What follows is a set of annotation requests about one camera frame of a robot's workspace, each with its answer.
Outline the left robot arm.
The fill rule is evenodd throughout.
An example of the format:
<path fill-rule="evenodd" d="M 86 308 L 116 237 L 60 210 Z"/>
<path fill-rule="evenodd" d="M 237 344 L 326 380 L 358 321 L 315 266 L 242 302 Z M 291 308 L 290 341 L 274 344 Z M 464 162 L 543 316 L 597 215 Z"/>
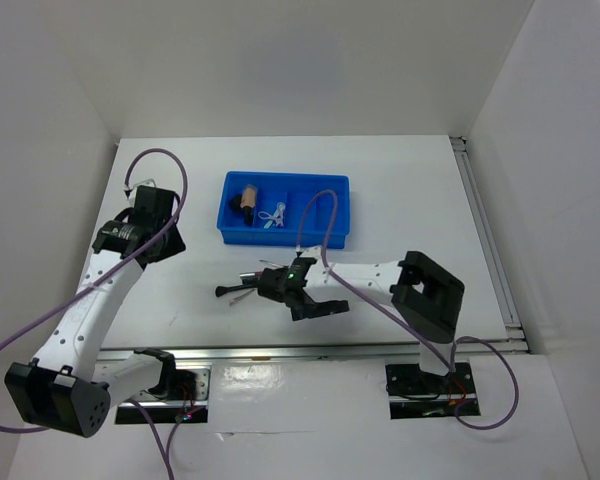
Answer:
<path fill-rule="evenodd" d="M 84 438 L 109 410 L 142 391 L 156 399 L 176 390 L 173 355 L 140 348 L 116 367 L 96 361 L 127 294 L 151 263 L 186 248 L 176 226 L 176 192 L 141 185 L 132 206 L 97 232 L 79 300 L 64 312 L 44 345 L 26 363 L 13 363 L 5 386 L 21 418 L 38 427 Z"/>

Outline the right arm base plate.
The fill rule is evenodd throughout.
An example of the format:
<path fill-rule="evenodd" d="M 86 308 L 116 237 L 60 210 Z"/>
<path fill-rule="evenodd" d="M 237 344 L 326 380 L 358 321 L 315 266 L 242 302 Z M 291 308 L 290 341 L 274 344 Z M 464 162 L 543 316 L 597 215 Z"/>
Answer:
<path fill-rule="evenodd" d="M 385 366 L 386 392 L 392 420 L 481 415 L 473 372 L 468 362 L 456 364 L 445 377 L 425 373 L 418 364 Z"/>

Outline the purple eyelash curler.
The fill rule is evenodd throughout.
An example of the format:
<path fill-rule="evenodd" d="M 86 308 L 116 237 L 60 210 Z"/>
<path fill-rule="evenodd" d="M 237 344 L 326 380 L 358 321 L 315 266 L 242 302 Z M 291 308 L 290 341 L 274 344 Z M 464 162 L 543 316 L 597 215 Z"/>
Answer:
<path fill-rule="evenodd" d="M 284 225 L 285 211 L 286 204 L 284 202 L 278 202 L 273 212 L 259 211 L 258 218 L 264 222 L 264 225 L 268 221 L 271 221 L 273 222 L 271 228 L 280 228 Z"/>

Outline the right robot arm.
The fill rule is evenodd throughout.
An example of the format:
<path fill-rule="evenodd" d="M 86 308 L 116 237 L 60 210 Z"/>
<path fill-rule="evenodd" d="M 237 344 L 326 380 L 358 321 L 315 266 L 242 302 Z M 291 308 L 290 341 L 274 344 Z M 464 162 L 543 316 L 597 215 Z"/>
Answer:
<path fill-rule="evenodd" d="M 373 264 L 327 264 L 325 256 L 321 247 L 312 247 L 288 266 L 264 269 L 258 295 L 285 305 L 294 321 L 344 314 L 355 302 L 366 304 L 420 343 L 416 379 L 421 388 L 437 392 L 448 384 L 455 370 L 464 284 L 419 251 Z"/>

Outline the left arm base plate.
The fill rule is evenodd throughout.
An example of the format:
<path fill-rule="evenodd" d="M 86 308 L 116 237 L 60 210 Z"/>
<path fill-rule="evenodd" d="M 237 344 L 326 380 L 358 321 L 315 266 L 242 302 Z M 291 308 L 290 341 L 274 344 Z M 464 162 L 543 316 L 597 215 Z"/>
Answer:
<path fill-rule="evenodd" d="M 209 366 L 185 366 L 176 370 L 174 384 L 164 397 L 142 391 L 133 399 L 157 425 L 204 424 L 209 416 L 210 383 Z"/>

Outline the silver hair clip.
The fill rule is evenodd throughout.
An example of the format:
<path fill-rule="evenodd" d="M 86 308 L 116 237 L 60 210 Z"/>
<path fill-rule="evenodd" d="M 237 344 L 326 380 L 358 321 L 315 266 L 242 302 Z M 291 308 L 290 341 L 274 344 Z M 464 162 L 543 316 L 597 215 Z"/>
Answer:
<path fill-rule="evenodd" d="M 235 306 L 236 304 L 238 304 L 239 302 L 243 301 L 244 299 L 246 299 L 247 297 L 249 297 L 251 294 L 254 293 L 255 290 L 249 290 L 246 293 L 243 293 L 241 295 L 238 295 L 237 297 L 231 299 L 229 301 L 229 306 Z"/>

